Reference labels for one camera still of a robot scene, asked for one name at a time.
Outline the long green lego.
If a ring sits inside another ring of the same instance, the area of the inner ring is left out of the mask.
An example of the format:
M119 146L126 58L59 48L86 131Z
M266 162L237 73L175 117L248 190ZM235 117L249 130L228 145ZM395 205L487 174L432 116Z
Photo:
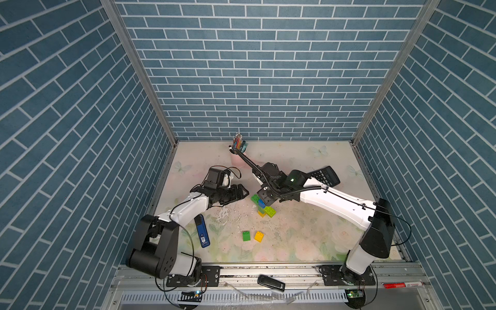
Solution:
M260 201L260 197L255 194L251 197L251 201L255 204L255 205L259 205L259 201Z

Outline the long lime lego brick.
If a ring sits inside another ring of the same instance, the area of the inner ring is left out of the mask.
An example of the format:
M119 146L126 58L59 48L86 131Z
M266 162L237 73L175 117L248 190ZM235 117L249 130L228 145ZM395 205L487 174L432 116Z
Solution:
M263 210L270 218L274 217L276 214L276 211L270 206L264 207Z

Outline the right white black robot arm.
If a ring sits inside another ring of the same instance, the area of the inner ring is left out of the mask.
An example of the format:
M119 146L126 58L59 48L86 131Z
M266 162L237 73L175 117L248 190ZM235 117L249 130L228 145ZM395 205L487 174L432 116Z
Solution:
M339 273L349 284L363 284L363 275L376 259L386 259L393 244L395 224L388 201L364 200L335 188L340 180L330 167L304 173L292 170L285 174L272 163L253 165L254 177L261 185L257 195L267 206L288 200L315 205L329 211L363 231L359 241L347 254Z

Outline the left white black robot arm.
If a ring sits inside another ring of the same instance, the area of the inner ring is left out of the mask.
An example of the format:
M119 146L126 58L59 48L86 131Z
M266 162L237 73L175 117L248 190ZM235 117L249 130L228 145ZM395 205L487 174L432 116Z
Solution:
M180 229L212 207L224 207L248 196L243 185L233 183L233 178L241 178L234 170L210 168L205 180L194 186L184 201L157 216L141 218L129 245L126 266L159 280L174 275L189 285L200 281L201 259L178 251Z

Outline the yellow lego bottom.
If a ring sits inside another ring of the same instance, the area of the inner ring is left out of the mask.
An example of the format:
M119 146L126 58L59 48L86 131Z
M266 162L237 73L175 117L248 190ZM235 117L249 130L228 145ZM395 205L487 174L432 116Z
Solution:
M255 236L254 236L254 239L257 241L257 242L261 242L263 240L263 237L264 237L264 234L260 231L257 231L255 233Z

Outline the small green lego bottom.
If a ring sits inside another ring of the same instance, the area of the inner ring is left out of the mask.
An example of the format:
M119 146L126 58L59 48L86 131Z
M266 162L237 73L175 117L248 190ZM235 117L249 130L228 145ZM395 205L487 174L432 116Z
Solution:
M249 231L243 231L243 232L242 232L242 240L243 240L244 242L248 242L248 241L250 241L250 240L251 240L251 234L250 234L250 232L249 232Z

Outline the pink pen cup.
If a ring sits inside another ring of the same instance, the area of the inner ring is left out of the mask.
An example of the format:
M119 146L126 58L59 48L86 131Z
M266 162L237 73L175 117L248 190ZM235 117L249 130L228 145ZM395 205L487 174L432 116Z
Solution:
M249 165L246 164L246 162L237 154L231 154L231 164L232 166L240 169L249 167Z

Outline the black calculator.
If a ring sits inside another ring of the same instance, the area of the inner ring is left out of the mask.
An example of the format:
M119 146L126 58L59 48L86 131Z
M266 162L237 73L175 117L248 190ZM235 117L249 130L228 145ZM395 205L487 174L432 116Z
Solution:
M314 170L310 172L310 176L329 187L335 187L340 184L337 173L330 166Z

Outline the blue black usb device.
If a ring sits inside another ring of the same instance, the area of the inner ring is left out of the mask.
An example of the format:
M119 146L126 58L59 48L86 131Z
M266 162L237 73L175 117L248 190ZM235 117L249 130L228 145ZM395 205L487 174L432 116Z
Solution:
M195 217L195 226L201 247L202 248L209 247L211 243L210 243L205 219L202 214L199 214Z

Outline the red marker pen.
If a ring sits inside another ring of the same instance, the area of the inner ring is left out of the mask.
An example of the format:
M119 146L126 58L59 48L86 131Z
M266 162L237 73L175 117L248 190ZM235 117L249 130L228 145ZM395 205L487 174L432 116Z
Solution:
M383 284L383 286L384 286L385 289L415 288L415 287L421 287L423 285L424 284L422 282L420 282L420 281Z

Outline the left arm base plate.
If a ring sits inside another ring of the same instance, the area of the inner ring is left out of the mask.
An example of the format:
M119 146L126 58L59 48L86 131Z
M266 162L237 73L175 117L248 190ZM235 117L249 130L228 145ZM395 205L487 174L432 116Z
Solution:
M205 280L207 287L218 287L220 280L220 266L202 266L200 278L195 280L193 276L183 276L183 275L169 275L165 279L165 285L167 288L186 288L190 287L200 287L202 280Z

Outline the black remote on rail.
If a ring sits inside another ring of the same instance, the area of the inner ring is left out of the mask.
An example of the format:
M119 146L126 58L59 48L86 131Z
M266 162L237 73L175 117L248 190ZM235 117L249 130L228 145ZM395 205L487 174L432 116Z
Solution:
M285 291L285 283L277 280L273 277L267 275L259 275L257 278L258 285L264 286L266 288L270 288L272 290L276 290L279 292Z

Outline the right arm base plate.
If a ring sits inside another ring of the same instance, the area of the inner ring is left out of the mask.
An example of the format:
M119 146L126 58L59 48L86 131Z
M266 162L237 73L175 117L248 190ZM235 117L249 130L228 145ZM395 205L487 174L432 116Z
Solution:
M376 277L371 269L367 267L364 274L359 275L349 270L345 265L323 265L318 266L317 271L322 275L325 286L367 286L376 285Z

